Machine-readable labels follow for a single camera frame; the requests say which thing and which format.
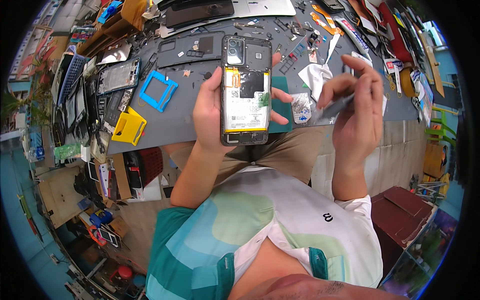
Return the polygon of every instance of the blue phone holder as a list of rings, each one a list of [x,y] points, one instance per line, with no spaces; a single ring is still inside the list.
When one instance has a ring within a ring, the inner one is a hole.
[[[160,99],[154,99],[152,98],[151,95],[147,95],[145,91],[147,90],[147,87],[152,81],[152,78],[155,78],[159,80],[160,82],[164,83],[167,85],[167,89],[165,92],[163,92],[162,96]],[[165,77],[160,74],[157,71],[152,71],[147,79],[145,79],[145,83],[142,86],[142,89],[140,90],[140,98],[143,99],[146,103],[150,104],[154,108],[156,108],[158,111],[163,112],[165,110],[165,107],[167,107],[168,102],[170,101],[170,98],[172,97],[173,93],[178,87],[178,83],[175,81],[168,79],[166,80]]]

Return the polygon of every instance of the white tube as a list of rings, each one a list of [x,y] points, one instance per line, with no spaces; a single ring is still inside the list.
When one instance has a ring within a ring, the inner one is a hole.
[[[359,52],[363,54],[366,58],[368,58],[370,61],[372,61],[370,55],[368,55],[367,44],[365,44],[359,34],[355,31],[355,29],[353,29],[352,25],[350,25],[350,23],[344,18],[336,18],[335,21],[342,27],[343,30],[345,30],[345,32],[351,38],[355,46],[357,46]]]

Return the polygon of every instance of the phone battery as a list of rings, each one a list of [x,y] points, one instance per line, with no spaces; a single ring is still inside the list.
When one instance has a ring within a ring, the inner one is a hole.
[[[225,67],[225,132],[266,131],[270,72]]]

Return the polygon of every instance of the blue plastic basket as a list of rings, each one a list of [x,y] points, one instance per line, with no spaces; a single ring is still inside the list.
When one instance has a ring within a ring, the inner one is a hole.
[[[57,105],[60,105],[63,102],[65,102],[65,99],[70,94],[73,83],[78,78],[79,74],[81,74],[84,64],[86,62],[85,57],[77,54],[75,45],[68,46],[67,50],[73,52],[74,55],[73,55],[72,61],[70,62],[70,65],[68,66],[65,79],[63,80]]]

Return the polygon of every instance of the tape roll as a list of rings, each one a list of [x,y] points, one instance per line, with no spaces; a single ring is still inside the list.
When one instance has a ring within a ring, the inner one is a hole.
[[[411,68],[403,68],[400,71],[400,84],[402,86],[402,91],[407,97],[418,97],[419,93],[415,92],[415,86],[413,85],[412,79],[410,78],[410,73],[412,72]]]

